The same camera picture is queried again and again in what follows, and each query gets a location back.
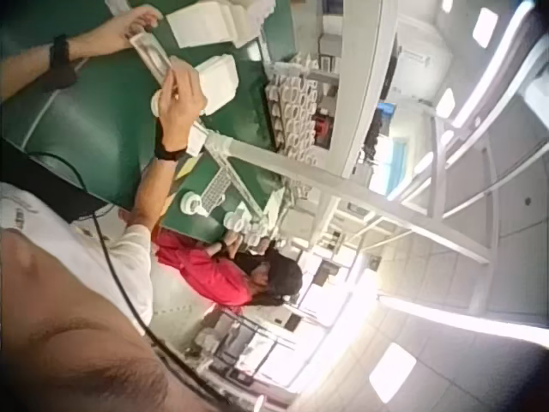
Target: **red shirt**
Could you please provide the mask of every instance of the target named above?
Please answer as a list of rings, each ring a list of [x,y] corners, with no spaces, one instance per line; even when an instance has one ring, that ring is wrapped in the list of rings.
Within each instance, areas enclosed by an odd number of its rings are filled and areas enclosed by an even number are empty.
[[[246,274],[233,261],[210,257],[193,239],[168,230],[160,231],[156,244],[159,262],[179,270],[203,297],[223,306],[242,306],[251,300]]]

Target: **stack of papers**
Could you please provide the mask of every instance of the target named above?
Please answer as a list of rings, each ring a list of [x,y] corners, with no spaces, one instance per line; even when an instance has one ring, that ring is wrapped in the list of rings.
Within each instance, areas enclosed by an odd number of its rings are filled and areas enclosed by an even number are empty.
[[[208,99],[204,109],[210,115],[234,99],[238,88],[238,72],[234,57],[215,56],[196,66],[200,87]]]
[[[231,41],[241,47],[261,32],[275,0],[201,0],[167,16],[179,47]]]

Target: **workbench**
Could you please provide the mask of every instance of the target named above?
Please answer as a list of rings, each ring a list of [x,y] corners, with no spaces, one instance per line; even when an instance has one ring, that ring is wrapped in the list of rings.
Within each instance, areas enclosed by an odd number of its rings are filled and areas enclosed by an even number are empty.
[[[132,6],[151,3],[164,15],[195,2],[130,1]],[[3,16],[3,54],[49,43],[60,33],[77,35],[111,17],[100,0],[41,0],[32,6],[10,6]],[[264,32],[274,61],[295,54],[289,0],[277,0],[275,12],[265,21]],[[224,135],[272,148],[263,93],[268,80],[262,62],[250,52],[252,48],[258,50],[254,43],[241,49],[222,43],[181,50],[166,19],[153,33],[169,55],[195,66],[212,56],[232,54],[239,77],[236,97],[213,115],[202,117],[202,122]],[[142,170],[154,152],[155,118],[150,98],[160,87],[133,49],[83,62],[78,77],[74,86],[54,93],[45,93],[36,82],[5,102],[3,137],[27,153],[41,151],[63,157],[76,167],[92,194],[131,209]],[[78,185],[72,172],[55,159],[40,161]],[[270,193],[281,187],[279,177],[273,173],[238,160],[232,164],[261,207]],[[213,159],[204,154],[181,184],[162,226],[203,241],[213,241],[221,235],[223,215],[242,200],[234,188],[229,189],[226,201],[208,218],[187,216],[178,209],[181,196],[189,190],[202,192],[216,171]]]

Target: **keyboard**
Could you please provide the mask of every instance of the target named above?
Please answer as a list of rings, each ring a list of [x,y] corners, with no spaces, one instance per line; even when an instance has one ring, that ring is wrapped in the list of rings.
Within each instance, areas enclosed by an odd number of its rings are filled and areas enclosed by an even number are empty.
[[[209,215],[212,210],[222,204],[225,199],[225,192],[230,185],[231,177],[229,173],[224,167],[220,168],[209,182],[206,190],[201,194],[203,212]]]

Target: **black wristband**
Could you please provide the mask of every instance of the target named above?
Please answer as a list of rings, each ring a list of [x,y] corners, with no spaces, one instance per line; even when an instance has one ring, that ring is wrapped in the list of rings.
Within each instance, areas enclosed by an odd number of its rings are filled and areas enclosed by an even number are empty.
[[[70,64],[69,42],[61,34],[53,40],[50,47],[50,69],[44,74],[46,91],[68,88],[76,83],[75,69]]]
[[[154,139],[154,157],[161,161],[178,161],[181,157],[187,153],[186,149],[178,150],[175,152],[168,152],[162,144],[162,124],[156,120],[156,137]]]
[[[219,251],[219,253],[225,253],[229,249],[228,244],[223,239],[220,240],[219,243],[221,243],[221,250]]]

